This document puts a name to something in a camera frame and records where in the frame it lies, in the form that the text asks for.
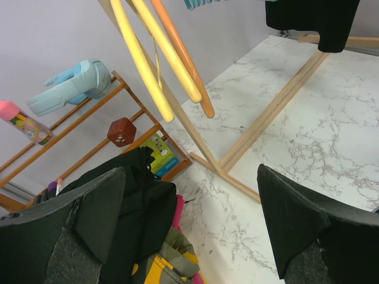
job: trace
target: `red wooden block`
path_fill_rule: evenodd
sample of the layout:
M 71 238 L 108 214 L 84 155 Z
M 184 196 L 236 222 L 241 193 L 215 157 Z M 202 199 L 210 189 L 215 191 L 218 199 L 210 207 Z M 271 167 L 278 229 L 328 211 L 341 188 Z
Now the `red wooden block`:
M 117 147 L 124 147 L 133 143 L 137 128 L 126 117 L 113 121 L 107 137 Z

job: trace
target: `pink marker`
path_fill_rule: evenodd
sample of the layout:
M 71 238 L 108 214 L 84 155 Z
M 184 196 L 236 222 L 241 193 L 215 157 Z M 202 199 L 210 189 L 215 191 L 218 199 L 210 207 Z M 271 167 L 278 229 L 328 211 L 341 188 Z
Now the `pink marker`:
M 61 192 L 63 189 L 63 179 L 58 179 L 57 180 L 57 191 L 55 196 L 58 196 L 59 192 Z

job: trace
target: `wooden leg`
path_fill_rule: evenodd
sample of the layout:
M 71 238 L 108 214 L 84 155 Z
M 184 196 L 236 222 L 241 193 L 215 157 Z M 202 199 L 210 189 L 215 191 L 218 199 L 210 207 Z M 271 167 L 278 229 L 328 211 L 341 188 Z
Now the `wooden leg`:
M 240 190 L 241 192 L 243 192 L 244 194 L 246 194 L 248 197 L 254 199 L 256 202 L 261 203 L 261 199 L 260 199 L 258 193 L 256 193 L 255 191 L 253 191 L 252 189 L 250 189 L 246 185 L 242 184 L 241 182 L 239 182 L 235 178 L 231 177 L 227 173 L 218 173 L 217 171 L 213 170 L 213 168 L 211 167 L 211 165 L 207 161 L 205 161 L 203 158 L 199 157 L 195 153 L 191 152 L 189 155 L 196 162 L 198 162 L 202 166 L 204 166 L 207 169 L 209 169 L 212 172 L 214 172 L 217 176 L 219 176 L 220 178 L 222 178 L 223 180 L 225 180 L 227 183 L 229 183 L 230 185 L 233 185 L 235 188 L 237 188 L 238 190 Z
M 287 83 L 282 91 L 280 91 L 280 93 L 271 101 L 245 133 L 243 133 L 241 138 L 234 143 L 230 150 L 220 160 L 220 164 L 225 172 L 228 172 L 238 162 L 247 149 L 262 134 L 266 127 L 269 126 L 279 112 L 287 105 L 314 71 L 316 71 L 321 65 L 327 55 L 328 53 L 322 53 L 317 50 Z
M 300 34 L 298 40 L 302 43 L 319 43 L 318 34 Z M 348 37 L 347 46 L 379 47 L 379 37 Z
M 213 156 L 212 152 L 209 150 L 203 138 L 201 138 L 200 134 L 197 132 L 195 126 L 192 124 L 187 114 L 182 109 L 182 106 L 176 99 L 175 95 L 171 91 L 169 92 L 164 91 L 164 94 L 174 114 L 179 119 L 179 121 L 185 128 L 186 132 L 189 134 L 189 136 L 191 136 L 192 140 L 194 140 L 196 146 L 200 149 L 200 152 L 204 155 L 204 157 L 207 159 L 209 164 L 211 164 L 211 167 L 218 173 L 223 173 L 224 171 L 221 168 L 220 164 L 218 163 L 216 158 Z

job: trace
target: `white wall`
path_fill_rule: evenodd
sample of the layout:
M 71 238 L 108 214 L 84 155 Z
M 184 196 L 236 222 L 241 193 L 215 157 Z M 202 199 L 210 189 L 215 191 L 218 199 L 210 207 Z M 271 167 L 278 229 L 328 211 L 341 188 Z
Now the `white wall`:
M 211 81 L 268 35 L 263 1 L 221 1 L 193 11 L 186 8 L 183 0 L 164 2 L 204 83 Z M 151 38 L 129 8 L 127 11 L 139 38 L 152 55 Z M 81 60 L 96 57 L 110 70 L 117 70 L 148 108 L 158 114 L 122 38 L 96 0 L 2 0 L 0 26 L 1 100 L 12 100 L 30 114 L 25 101 L 45 90 L 43 83 L 46 79 Z M 166 81 L 179 100 L 185 101 L 179 82 L 165 60 L 162 61 Z M 14 181 L 34 192 L 41 191 L 105 138 L 115 112 L 116 118 L 124 116 L 123 104 L 123 99 L 118 98 L 101 108 L 99 114 L 59 142 Z M 40 121 L 52 125 L 68 110 L 69 106 L 41 117 Z M 3 164 L 28 144 L 28 140 L 2 121 L 0 131 L 0 164 Z M 107 153 L 107 150 L 103 151 L 102 157 L 92 161 L 87 169 L 109 159 Z M 70 179 L 83 171 L 81 169 Z
M 352 36 L 379 37 L 379 1 L 361 0 L 351 28 Z

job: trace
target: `black shirt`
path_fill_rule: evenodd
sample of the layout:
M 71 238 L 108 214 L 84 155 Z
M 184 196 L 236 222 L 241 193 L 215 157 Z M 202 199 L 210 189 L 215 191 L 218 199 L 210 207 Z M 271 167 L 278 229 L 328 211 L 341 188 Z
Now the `black shirt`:
M 278 0 L 266 2 L 266 23 L 276 30 L 317 31 L 319 50 L 345 48 L 359 0 Z

